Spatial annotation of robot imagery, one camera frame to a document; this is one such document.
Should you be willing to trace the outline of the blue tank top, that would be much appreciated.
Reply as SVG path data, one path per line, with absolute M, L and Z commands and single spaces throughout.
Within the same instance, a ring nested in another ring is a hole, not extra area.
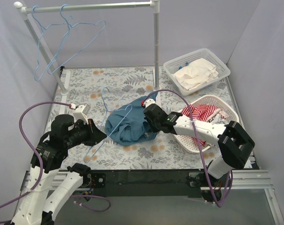
M 127 105 L 113 111 L 105 123 L 105 133 L 115 143 L 129 146 L 152 141 L 157 134 L 152 133 L 144 119 L 144 108 L 141 102 L 146 96 L 141 96 Z

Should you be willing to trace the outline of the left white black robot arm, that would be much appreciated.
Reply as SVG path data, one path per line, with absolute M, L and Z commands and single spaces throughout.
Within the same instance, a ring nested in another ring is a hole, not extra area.
M 36 147 L 38 155 L 31 160 L 29 185 L 37 186 L 26 195 L 14 215 L 12 225 L 52 225 L 60 209 L 78 187 L 87 187 L 92 179 L 90 167 L 75 163 L 68 167 L 65 180 L 50 195 L 51 184 L 69 149 L 78 145 L 94 146 L 106 138 L 92 119 L 74 120 L 61 114 L 55 117 L 51 130 Z

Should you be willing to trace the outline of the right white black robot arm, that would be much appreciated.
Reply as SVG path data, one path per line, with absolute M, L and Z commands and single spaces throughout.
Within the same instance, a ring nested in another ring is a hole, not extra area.
M 146 103 L 143 108 L 145 119 L 153 132 L 197 137 L 219 147 L 221 155 L 209 164 L 204 174 L 204 182 L 209 186 L 217 185 L 230 170 L 243 169 L 255 147 L 255 142 L 236 121 L 226 125 L 191 121 L 178 112 L 166 114 L 156 103 Z

